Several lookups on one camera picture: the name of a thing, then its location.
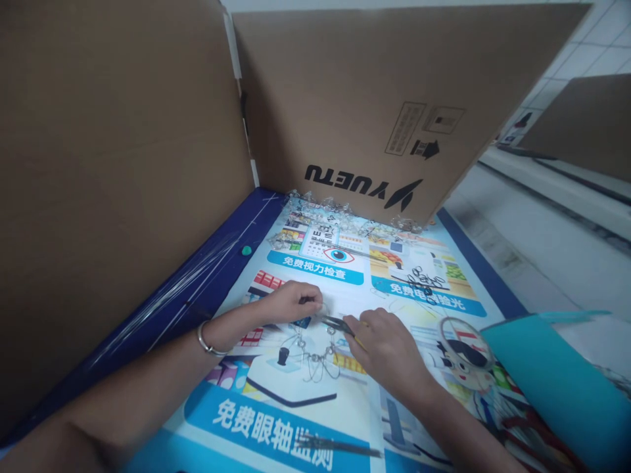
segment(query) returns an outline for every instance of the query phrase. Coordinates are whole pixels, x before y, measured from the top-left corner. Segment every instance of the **hand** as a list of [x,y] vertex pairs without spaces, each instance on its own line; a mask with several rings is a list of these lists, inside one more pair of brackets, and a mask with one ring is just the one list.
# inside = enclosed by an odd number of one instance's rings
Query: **hand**
[[379,308],[362,312],[360,320],[347,315],[344,322],[365,346],[363,349],[344,334],[355,359],[401,403],[431,395],[440,387],[427,370],[412,335],[395,314]]
[[[301,298],[312,300],[300,304]],[[306,282],[287,281],[269,296],[260,300],[263,325],[290,323],[309,317],[322,308],[322,293]]]

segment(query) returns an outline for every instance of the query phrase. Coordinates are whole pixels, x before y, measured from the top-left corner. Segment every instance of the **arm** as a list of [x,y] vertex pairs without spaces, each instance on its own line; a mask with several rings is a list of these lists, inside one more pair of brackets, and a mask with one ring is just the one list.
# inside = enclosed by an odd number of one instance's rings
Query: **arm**
[[407,328],[384,309],[366,311],[361,324],[344,321],[364,350],[345,335],[350,351],[379,384],[419,419],[457,470],[524,472],[523,467],[454,397],[432,377]]
[[[301,297],[314,302],[299,304]],[[266,298],[212,319],[202,336],[230,350],[242,336],[269,323],[313,315],[318,287],[289,281]],[[132,362],[38,426],[7,455],[3,471],[102,471],[121,466],[145,443],[220,358],[204,352],[189,332]]]

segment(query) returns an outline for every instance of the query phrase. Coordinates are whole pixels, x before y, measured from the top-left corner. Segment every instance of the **magnifying glass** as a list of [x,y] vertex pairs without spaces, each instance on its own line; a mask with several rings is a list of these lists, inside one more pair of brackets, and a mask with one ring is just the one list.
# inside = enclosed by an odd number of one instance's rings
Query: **magnifying glass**
[[446,317],[438,325],[442,346],[456,363],[473,371],[489,371],[495,365],[495,356],[482,334],[470,324]]

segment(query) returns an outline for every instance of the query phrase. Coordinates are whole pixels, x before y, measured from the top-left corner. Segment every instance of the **silver bracelet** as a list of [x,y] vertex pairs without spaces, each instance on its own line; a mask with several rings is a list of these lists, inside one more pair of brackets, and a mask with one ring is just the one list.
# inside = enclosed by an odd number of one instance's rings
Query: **silver bracelet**
[[210,353],[213,356],[216,356],[217,358],[223,358],[225,357],[228,353],[230,353],[230,351],[219,351],[219,350],[215,350],[213,347],[209,347],[208,345],[206,345],[206,342],[204,341],[204,337],[202,337],[202,329],[204,328],[204,325],[206,323],[208,323],[210,321],[203,321],[199,327],[197,327],[197,340],[199,340],[199,344],[202,346],[202,348],[204,349],[204,351],[206,353]]

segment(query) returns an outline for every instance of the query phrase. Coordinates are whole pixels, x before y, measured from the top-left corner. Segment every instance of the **cardboard box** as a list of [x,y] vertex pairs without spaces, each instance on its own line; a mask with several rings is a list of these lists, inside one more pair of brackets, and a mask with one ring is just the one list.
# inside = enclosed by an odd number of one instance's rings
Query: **cardboard box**
[[519,146],[631,183],[631,74],[571,80]]
[[587,10],[234,14],[261,185],[426,223]]
[[[426,220],[587,8],[235,16],[262,184]],[[0,31],[2,435],[253,181],[216,2],[9,2]]]

